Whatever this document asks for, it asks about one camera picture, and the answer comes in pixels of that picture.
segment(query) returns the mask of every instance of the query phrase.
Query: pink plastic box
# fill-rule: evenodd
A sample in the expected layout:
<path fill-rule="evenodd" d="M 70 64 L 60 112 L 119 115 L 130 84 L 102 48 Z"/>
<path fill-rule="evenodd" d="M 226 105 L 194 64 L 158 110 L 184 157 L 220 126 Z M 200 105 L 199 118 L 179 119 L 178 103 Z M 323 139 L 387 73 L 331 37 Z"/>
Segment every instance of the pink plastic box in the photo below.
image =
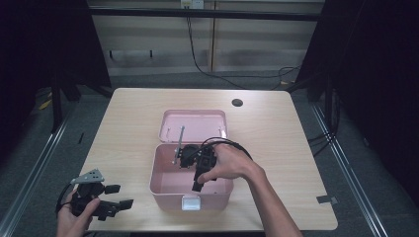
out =
<path fill-rule="evenodd" d="M 207 182 L 200 193 L 192 191 L 195 166 L 180 169 L 174 165 L 181 127 L 182 144 L 201 144 L 210 137 L 227 137 L 225 113 L 217 110 L 170 110 L 164 113 L 159 132 L 163 142 L 156 148 L 150 190 L 157 204 L 168 210 L 224 209 L 233 190 L 231 180 Z"/>

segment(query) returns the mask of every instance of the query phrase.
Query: box latch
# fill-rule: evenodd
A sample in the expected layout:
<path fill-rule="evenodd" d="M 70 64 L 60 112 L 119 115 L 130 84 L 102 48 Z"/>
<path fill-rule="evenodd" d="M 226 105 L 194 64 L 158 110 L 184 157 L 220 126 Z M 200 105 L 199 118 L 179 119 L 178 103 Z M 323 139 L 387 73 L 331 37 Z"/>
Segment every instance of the box latch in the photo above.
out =
<path fill-rule="evenodd" d="M 184 195 L 182 197 L 182 210 L 200 210 L 201 198 L 196 195 Z"/>

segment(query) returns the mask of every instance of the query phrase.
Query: aluminum rail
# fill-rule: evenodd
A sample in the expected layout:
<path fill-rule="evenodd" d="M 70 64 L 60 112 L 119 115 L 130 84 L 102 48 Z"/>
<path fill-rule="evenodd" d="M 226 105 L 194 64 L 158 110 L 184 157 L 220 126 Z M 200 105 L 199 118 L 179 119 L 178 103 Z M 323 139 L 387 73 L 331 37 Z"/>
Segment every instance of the aluminum rail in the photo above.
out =
<path fill-rule="evenodd" d="M 58 144 L 59 140 L 61 139 L 62 134 L 64 133 L 67 127 L 68 120 L 73 114 L 75 106 L 76 106 L 75 104 L 72 104 L 70 106 L 68 115 L 62 122 L 61 126 L 57 129 L 55 133 L 52 133 L 49 136 L 48 142 L 43 148 L 43 151 L 41 155 L 39 156 L 37 163 L 32 169 L 32 172 L 29 174 L 28 178 L 26 179 L 24 185 L 22 186 L 15 200 L 10 205 L 9 209 L 7 210 L 3 219 L 1 220 L 0 236 L 10 237 L 15 231 L 15 228 L 18 225 L 18 222 L 21 219 L 26 209 L 32 197 L 32 194 L 34 193 L 35 188 L 37 187 L 38 182 L 40 181 L 42 177 L 43 171 L 46 169 L 46 166 L 49 163 L 49 160 L 51 159 L 51 156 L 55 150 L 55 147 Z"/>
<path fill-rule="evenodd" d="M 312 106 L 313 112 L 317 118 L 318 123 L 324 134 L 326 134 L 327 140 L 330 142 L 330 148 L 332 149 L 333 154 L 336 157 L 336 161 L 338 162 L 343 175 L 348 182 L 349 187 L 355 197 L 355 200 L 358 203 L 358 206 L 361 209 L 361 212 L 364 215 L 367 223 L 369 224 L 374 236 L 376 237 L 388 237 L 387 232 L 382 224 L 381 219 L 373 207 L 370 199 L 368 198 L 367 194 L 365 193 L 361 183 L 359 182 L 357 175 L 355 174 L 354 170 L 352 169 L 351 163 L 349 162 L 347 156 L 342 150 L 337 139 L 333 139 L 330 135 L 326 122 L 324 121 L 324 114 L 323 111 L 320 109 L 318 105 Z"/>
<path fill-rule="evenodd" d="M 43 14 L 83 14 L 95 16 L 132 16 L 132 17 L 180 17 L 180 18 L 220 18 L 220 19 L 253 19 L 317 22 L 321 14 L 284 13 L 284 12 L 250 12 L 201 9 L 152 9 L 125 7 L 31 7 L 31 13 Z"/>

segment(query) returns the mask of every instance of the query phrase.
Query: gray floor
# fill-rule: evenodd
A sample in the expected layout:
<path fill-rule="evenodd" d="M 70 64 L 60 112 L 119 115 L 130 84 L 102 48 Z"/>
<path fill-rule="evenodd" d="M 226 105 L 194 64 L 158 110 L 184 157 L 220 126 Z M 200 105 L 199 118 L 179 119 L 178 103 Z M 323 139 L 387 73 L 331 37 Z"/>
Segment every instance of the gray floor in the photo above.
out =
<path fill-rule="evenodd" d="M 246 75 L 276 75 L 278 71 L 246 72 Z M 223 75 L 237 75 L 242 72 L 224 72 Z M 290 83 L 295 74 L 283 78 Z M 247 89 L 269 90 L 275 87 L 278 78 L 228 78 Z M 218 78 L 208 78 L 201 73 L 177 73 L 164 75 L 142 75 L 113 77 L 114 88 L 154 87 L 154 88 L 209 88 L 236 89 Z M 83 96 L 74 105 L 75 109 L 67 127 L 53 152 L 50 162 L 26 207 L 13 236 L 53 236 L 56 220 L 54 206 L 65 184 L 78 176 L 84 159 L 93 142 L 96 131 L 109 103 L 109 99 L 80 88 Z M 307 138 L 321 133 L 311 104 L 304 90 L 292 93 L 295 108 Z M 38 104 L 44 97 L 39 97 Z M 43 111 L 34 109 L 25 124 L 21 143 L 10 154 L 8 162 L 0 169 L 0 216 L 18 195 L 20 187 L 35 165 L 51 129 L 51 107 Z M 398 183 L 385 171 L 377 155 L 368 148 L 353 122 L 345 115 L 344 108 L 339 126 L 338 139 L 351 161 L 368 197 L 376 208 L 389 236 L 417 236 L 419 233 L 419 211 Z M 312 147 L 313 152 L 321 145 Z M 348 183 L 343 176 L 335 156 L 326 148 L 315 157 L 327 193 L 338 199 L 333 205 L 339 226 L 334 231 L 303 231 L 304 236 L 374 236 L 369 224 L 359 208 Z M 165 234 L 138 234 L 155 236 Z M 97 236 L 129 236 L 129 233 L 99 233 Z"/>

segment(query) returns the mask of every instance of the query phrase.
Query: wooden table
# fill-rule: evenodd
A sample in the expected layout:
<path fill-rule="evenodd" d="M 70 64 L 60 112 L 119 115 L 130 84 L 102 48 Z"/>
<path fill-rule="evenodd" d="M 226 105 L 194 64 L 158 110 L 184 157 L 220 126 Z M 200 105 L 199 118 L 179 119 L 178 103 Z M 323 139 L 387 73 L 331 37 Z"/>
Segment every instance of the wooden table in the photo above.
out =
<path fill-rule="evenodd" d="M 234 107 L 233 99 L 243 101 Z M 99 231 L 259 231 L 263 226 L 243 179 L 225 210 L 166 211 L 149 189 L 158 132 L 167 110 L 222 110 L 229 138 L 239 142 L 266 171 L 274 189 L 302 230 L 331 230 L 337 220 L 310 152 L 290 94 L 286 92 L 191 89 L 118 89 L 114 93 L 81 174 L 99 168 L 105 185 L 121 185 L 101 199 L 133 198 L 132 209 L 106 221 Z"/>

